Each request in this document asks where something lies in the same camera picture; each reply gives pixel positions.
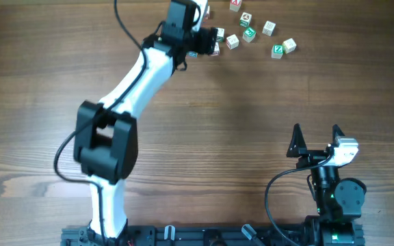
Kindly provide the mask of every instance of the wood grain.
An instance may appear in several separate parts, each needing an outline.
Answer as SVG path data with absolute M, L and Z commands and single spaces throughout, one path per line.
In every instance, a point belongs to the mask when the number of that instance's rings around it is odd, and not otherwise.
M 211 2 L 206 26 L 241 35 L 228 2 Z M 168 1 L 121 4 L 142 40 L 166 17 Z M 394 1 L 246 1 L 258 35 L 219 57 L 188 59 L 138 122 L 140 156 L 128 179 L 135 225 L 267 223 L 265 185 L 293 168 L 292 127 L 323 148 L 333 124 L 360 152 L 341 177 L 368 187 L 368 245 L 394 245 Z M 265 21 L 274 36 L 260 34 Z M 281 60 L 271 47 L 294 38 Z M 110 92 L 138 51 L 110 4 L 0 6 L 0 245 L 56 245 L 60 230 L 91 218 L 90 194 L 52 170 L 78 106 Z M 81 176 L 71 157 L 61 168 Z M 307 173 L 279 180 L 270 206 L 279 222 L 315 214 Z

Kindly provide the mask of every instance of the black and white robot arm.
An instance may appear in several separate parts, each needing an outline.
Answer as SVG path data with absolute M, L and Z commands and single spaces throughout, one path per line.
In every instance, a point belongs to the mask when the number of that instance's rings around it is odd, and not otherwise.
M 101 186 L 100 203 L 98 187 L 91 184 L 93 218 L 90 228 L 97 234 L 102 234 L 100 213 L 106 238 L 118 238 L 127 225 L 125 178 L 136 162 L 136 121 L 142 111 L 178 66 L 184 64 L 186 67 L 187 52 L 208 55 L 213 52 L 217 29 L 200 28 L 206 9 L 207 0 L 172 0 L 160 36 L 153 33 L 144 39 L 142 48 L 146 61 L 141 51 L 134 67 L 111 93 L 98 104 L 84 102 L 79 108 L 74 158 L 88 179 Z M 144 62 L 146 69 L 133 84 Z M 116 103 L 125 91 L 127 94 Z M 114 128 L 112 138 L 97 133 L 97 128 L 106 126 Z

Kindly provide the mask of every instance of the lettered block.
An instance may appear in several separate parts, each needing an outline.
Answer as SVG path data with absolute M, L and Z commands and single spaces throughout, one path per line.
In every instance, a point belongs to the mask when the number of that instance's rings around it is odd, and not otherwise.
M 293 40 L 293 38 L 290 38 L 288 40 L 285 40 L 282 45 L 284 46 L 284 51 L 286 54 L 294 51 L 296 49 L 296 44 Z
M 197 57 L 197 52 L 190 51 L 190 52 L 188 52 L 188 56 Z
M 257 32 L 253 28 L 247 27 L 247 29 L 243 33 L 243 39 L 247 42 L 251 42 L 256 35 Z
M 252 21 L 252 15 L 244 12 L 239 19 L 239 25 L 242 27 L 248 27 L 250 25 L 250 21 Z
M 223 42 L 224 41 L 224 29 L 223 28 L 217 28 L 217 42 Z
M 229 49 L 235 49 L 239 45 L 239 40 L 238 40 L 237 36 L 235 34 L 233 34 L 232 36 L 227 37 L 226 44 L 227 44 L 227 47 L 229 47 Z
M 231 10 L 238 12 L 241 7 L 241 0 L 231 0 Z
M 211 14 L 211 6 L 208 5 L 208 10 L 206 11 L 205 14 L 205 20 L 209 20 Z
M 274 24 L 273 22 L 267 21 L 264 25 L 263 33 L 267 36 L 271 36 L 275 27 L 276 27 L 276 24 Z
M 213 48 L 213 53 L 211 55 L 219 55 L 220 54 L 220 46 L 218 43 L 215 43 L 215 47 Z
M 282 45 L 275 44 L 272 48 L 272 58 L 280 59 L 284 55 L 284 48 Z

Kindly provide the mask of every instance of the wooden table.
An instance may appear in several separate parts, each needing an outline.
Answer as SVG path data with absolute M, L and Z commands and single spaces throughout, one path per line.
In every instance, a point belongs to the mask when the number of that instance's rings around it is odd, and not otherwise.
M 211 1 L 206 27 L 241 37 L 241 13 Z M 120 4 L 142 40 L 166 17 L 168 1 Z M 323 149 L 338 124 L 360 144 L 341 169 L 368 187 L 368 245 L 394 245 L 394 1 L 245 1 L 255 40 L 219 57 L 188 59 L 138 122 L 140 155 L 127 182 L 133 225 L 265 224 L 267 182 L 295 167 L 285 158 L 293 125 Z M 269 38 L 266 21 L 276 23 Z M 272 59 L 273 44 L 298 47 Z M 55 176 L 53 155 L 74 129 L 78 106 L 110 92 L 138 51 L 111 4 L 0 6 L 0 245 L 57 245 L 60 230 L 92 218 L 89 190 Z M 81 177 L 72 144 L 61 160 Z M 275 183 L 279 223 L 315 215 L 305 178 Z

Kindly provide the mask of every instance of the cube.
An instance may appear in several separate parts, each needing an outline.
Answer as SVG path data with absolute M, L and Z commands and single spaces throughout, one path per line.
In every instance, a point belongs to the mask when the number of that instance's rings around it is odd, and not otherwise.
M 276 24 L 274 24 L 273 22 L 267 21 L 265 23 L 263 33 L 267 36 L 271 36 L 275 27 L 276 27 Z
M 211 13 L 211 6 L 208 5 L 208 10 L 206 11 L 206 14 L 205 14 L 205 20 L 209 20 L 210 13 Z
M 213 53 L 211 55 L 219 55 L 220 54 L 220 46 L 218 46 L 218 43 L 215 43 L 215 47 L 213 49 Z
M 248 27 L 250 25 L 250 21 L 252 21 L 252 15 L 244 12 L 239 19 L 239 25 L 242 27 Z
M 231 0 L 231 10 L 238 12 L 241 7 L 241 0 Z
M 272 48 L 272 58 L 280 59 L 284 55 L 284 48 L 282 45 L 275 44 Z
M 243 33 L 243 39 L 247 42 L 251 42 L 256 35 L 257 35 L 257 31 L 255 31 L 251 27 L 247 27 L 247 29 Z
M 224 41 L 224 29 L 223 28 L 217 28 L 217 42 L 223 42 Z
M 188 52 L 188 56 L 190 56 L 190 57 L 197 57 L 197 52 L 190 51 L 190 52 Z
M 239 40 L 238 40 L 237 36 L 235 34 L 233 34 L 232 36 L 227 37 L 226 44 L 227 44 L 227 47 L 229 47 L 229 49 L 235 49 L 239 45 Z
M 284 51 L 286 54 L 294 51 L 296 49 L 296 44 L 293 40 L 293 38 L 290 38 L 288 40 L 285 40 L 282 45 L 284 46 Z

